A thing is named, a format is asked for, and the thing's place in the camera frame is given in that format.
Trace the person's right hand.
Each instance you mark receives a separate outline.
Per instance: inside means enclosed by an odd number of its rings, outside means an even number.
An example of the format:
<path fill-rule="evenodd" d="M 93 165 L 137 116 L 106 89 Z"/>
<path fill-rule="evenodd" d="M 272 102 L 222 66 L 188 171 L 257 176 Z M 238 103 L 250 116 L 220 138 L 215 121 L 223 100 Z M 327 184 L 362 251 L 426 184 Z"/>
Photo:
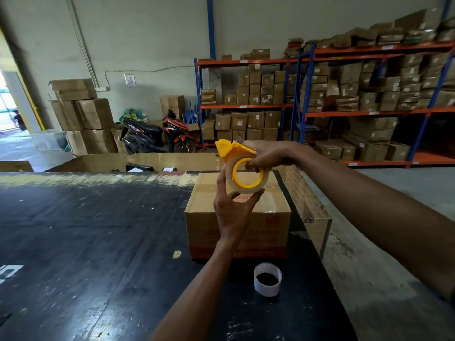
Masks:
<path fill-rule="evenodd" d="M 299 152 L 304 145 L 293 141 L 271 141 L 269 152 L 266 156 L 271 168 L 280 165 L 295 165 Z"/>

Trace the clear packing tape roll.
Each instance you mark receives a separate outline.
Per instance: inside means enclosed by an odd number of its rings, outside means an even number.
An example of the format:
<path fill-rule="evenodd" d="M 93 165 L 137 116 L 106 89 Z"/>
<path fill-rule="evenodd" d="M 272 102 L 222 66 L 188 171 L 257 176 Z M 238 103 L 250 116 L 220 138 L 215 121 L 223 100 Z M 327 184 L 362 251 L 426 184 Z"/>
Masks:
<path fill-rule="evenodd" d="M 238 177 L 237 170 L 243 163 L 255 158 L 255 155 L 247 152 L 235 154 L 225 164 L 226 180 L 230 188 L 240 194 L 254 194 L 263 189 L 268 181 L 270 169 L 260 169 L 258 179 L 253 183 L 244 183 Z"/>

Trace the yellow tape dispenser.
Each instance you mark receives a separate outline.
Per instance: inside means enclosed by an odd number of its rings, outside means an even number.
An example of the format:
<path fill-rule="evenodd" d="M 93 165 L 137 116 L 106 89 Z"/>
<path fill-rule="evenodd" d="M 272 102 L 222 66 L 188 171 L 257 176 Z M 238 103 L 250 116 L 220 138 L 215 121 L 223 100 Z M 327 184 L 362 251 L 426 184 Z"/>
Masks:
<path fill-rule="evenodd" d="M 247 152 L 254 154 L 254 151 L 248 149 L 247 147 L 243 146 L 238 142 L 230 142 L 226 139 L 221 139 L 215 142 L 216 148 L 218 150 L 219 156 L 226 164 L 235 154 L 240 152 Z"/>

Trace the person's right forearm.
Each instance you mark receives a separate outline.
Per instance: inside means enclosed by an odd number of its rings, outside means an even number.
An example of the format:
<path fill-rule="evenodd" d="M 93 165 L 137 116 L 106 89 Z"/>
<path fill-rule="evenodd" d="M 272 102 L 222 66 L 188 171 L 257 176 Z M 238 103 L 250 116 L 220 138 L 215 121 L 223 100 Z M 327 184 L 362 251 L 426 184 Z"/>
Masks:
<path fill-rule="evenodd" d="M 291 155 L 356 229 L 455 308 L 455 221 L 307 145 Z"/>

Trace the person's left forearm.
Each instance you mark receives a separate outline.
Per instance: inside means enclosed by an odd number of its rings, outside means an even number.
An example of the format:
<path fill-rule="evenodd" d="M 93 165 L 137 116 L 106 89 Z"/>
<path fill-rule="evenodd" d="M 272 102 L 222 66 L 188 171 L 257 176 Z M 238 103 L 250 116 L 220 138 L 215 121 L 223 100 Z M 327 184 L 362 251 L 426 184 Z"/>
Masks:
<path fill-rule="evenodd" d="M 150 341 L 208 341 L 239 239 L 223 236 L 209 261 L 158 324 Z"/>

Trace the large open cardboard crate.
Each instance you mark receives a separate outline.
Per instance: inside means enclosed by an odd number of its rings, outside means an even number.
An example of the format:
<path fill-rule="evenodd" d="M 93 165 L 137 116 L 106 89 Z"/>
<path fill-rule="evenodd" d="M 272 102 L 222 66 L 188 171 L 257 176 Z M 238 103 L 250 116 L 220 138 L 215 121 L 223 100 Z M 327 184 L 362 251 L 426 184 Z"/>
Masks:
<path fill-rule="evenodd" d="M 114 169 L 126 172 L 127 163 L 152 166 L 158 178 L 164 179 L 166 187 L 189 185 L 190 195 L 199 173 L 219 172 L 224 166 L 215 153 L 115 153 L 79 156 L 46 172 L 109 173 Z M 287 245 L 290 245 L 291 230 L 296 228 L 298 235 L 312 241 L 322 257 L 331 225 L 330 216 L 295 166 L 279 166 L 277 172 L 285 188 L 279 186 L 291 209 Z"/>

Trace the brown cardboard box red stripe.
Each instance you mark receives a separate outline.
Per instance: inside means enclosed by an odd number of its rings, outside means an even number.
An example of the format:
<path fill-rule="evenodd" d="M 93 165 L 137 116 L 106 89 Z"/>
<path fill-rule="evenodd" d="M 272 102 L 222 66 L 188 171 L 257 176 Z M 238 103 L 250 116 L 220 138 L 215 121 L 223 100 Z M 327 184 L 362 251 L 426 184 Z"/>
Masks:
<path fill-rule="evenodd" d="M 185 209 L 192 259 L 208 259 L 220 239 L 213 208 L 219 172 L 199 173 Z M 291 209 L 274 173 L 270 172 L 265 192 L 255 205 L 235 258 L 284 258 Z"/>

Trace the tall cardboard box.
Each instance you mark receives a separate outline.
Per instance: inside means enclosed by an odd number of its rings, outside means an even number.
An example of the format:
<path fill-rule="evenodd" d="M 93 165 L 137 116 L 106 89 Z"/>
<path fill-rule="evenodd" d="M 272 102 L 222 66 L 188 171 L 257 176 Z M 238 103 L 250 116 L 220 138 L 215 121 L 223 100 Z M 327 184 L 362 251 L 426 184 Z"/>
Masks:
<path fill-rule="evenodd" d="M 160 104 L 162 108 L 162 117 L 167 117 L 168 111 L 172 110 L 177 119 L 183 120 L 185 113 L 185 97 L 184 95 L 164 95 L 160 96 Z"/>

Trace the black and red motorcycle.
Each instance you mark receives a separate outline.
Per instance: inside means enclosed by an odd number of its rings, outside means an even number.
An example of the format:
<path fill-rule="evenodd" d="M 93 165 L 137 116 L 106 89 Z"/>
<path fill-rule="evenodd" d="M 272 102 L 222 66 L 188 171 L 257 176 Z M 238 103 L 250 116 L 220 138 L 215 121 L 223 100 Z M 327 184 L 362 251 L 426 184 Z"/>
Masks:
<path fill-rule="evenodd" d="M 179 120 L 171 109 L 161 126 L 131 118 L 124 118 L 122 125 L 120 141 L 125 144 L 128 154 L 197 152 L 189 126 Z"/>

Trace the green plastic bag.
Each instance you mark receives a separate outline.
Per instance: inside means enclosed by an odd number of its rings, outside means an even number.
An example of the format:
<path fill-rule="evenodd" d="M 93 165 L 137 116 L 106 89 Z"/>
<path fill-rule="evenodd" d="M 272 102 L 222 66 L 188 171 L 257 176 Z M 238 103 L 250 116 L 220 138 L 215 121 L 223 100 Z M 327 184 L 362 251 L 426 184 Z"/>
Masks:
<path fill-rule="evenodd" d="M 119 118 L 119 122 L 122 123 L 124 119 L 138 120 L 145 122 L 149 119 L 148 115 L 143 113 L 140 109 L 126 108 L 123 114 Z"/>

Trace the wide plain cardboard box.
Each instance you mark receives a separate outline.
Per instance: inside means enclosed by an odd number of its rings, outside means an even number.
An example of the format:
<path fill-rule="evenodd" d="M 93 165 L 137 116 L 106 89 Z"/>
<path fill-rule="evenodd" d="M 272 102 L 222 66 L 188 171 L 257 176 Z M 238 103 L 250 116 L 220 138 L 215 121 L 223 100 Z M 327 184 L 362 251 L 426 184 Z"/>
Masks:
<path fill-rule="evenodd" d="M 108 99 L 51 100 L 50 104 L 63 131 L 102 130 L 115 123 Z"/>

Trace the small plain cardboard box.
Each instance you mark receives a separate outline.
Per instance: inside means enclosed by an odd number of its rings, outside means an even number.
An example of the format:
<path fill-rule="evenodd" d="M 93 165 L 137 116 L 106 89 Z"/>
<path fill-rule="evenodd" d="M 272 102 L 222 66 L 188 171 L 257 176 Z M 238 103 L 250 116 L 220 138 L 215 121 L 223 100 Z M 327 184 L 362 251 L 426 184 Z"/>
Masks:
<path fill-rule="evenodd" d="M 58 101 L 96 99 L 97 92 L 92 79 L 68 79 L 49 81 Z"/>

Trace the clear plastic storage bin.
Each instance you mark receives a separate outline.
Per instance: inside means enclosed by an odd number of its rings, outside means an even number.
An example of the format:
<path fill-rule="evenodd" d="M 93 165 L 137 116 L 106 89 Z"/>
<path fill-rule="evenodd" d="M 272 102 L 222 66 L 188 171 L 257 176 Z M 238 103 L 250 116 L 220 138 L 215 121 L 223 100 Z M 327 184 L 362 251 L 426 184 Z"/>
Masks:
<path fill-rule="evenodd" d="M 65 131 L 62 130 L 43 130 L 30 133 L 30 137 L 41 151 L 65 151 L 68 145 Z"/>

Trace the flat cardboard panel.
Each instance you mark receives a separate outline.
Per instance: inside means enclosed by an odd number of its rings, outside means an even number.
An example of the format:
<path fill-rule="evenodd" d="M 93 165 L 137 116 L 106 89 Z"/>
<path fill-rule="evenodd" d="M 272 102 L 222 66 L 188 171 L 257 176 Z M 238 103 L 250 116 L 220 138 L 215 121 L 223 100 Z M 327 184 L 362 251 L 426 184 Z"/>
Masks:
<path fill-rule="evenodd" d="M 0 160 L 0 172 L 34 172 L 34 170 L 27 160 Z"/>

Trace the grey wall conduit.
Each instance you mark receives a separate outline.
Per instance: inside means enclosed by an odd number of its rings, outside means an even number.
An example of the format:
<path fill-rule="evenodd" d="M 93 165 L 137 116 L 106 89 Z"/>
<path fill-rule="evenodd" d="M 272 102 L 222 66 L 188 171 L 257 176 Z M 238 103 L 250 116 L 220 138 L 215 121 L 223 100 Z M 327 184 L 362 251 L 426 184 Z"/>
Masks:
<path fill-rule="evenodd" d="M 75 9 L 74 1 L 73 0 L 65 0 L 65 3 L 66 3 L 66 6 L 67 6 L 67 9 L 68 9 L 68 12 L 70 14 L 72 26 L 73 26 L 73 29 L 75 31 L 75 35 L 76 35 L 76 38 L 77 38 L 77 42 L 78 42 L 79 48 L 80 48 L 82 56 L 84 58 L 84 62 L 86 64 L 86 67 L 87 67 L 87 70 L 88 70 L 88 74 L 89 74 L 90 78 L 92 79 L 92 81 L 94 83 L 95 90 L 97 92 L 108 92 L 108 91 L 110 91 L 110 87 L 108 87 L 108 86 L 104 87 L 104 86 L 100 86 L 99 85 L 99 82 L 98 82 L 97 76 L 95 74 L 90 55 L 89 55 L 89 53 L 87 51 L 86 41 L 85 41 L 84 35 L 82 33 L 82 29 L 81 29 L 79 18 L 78 18 L 76 9 Z"/>

